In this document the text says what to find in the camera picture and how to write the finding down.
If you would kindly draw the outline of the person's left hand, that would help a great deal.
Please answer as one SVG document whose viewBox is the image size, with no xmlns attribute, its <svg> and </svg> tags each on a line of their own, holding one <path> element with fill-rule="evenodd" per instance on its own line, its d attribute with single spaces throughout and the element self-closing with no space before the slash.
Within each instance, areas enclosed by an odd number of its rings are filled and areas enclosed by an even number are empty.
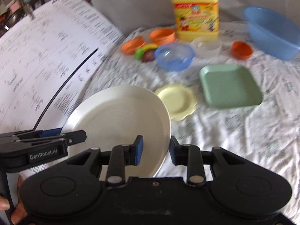
<svg viewBox="0 0 300 225">
<path fill-rule="evenodd" d="M 1 170 L 1 197 L 8 201 L 8 209 L 1 211 L 1 224 L 12 224 L 11 215 L 19 202 L 21 182 L 19 173 L 6 173 Z"/>
</svg>

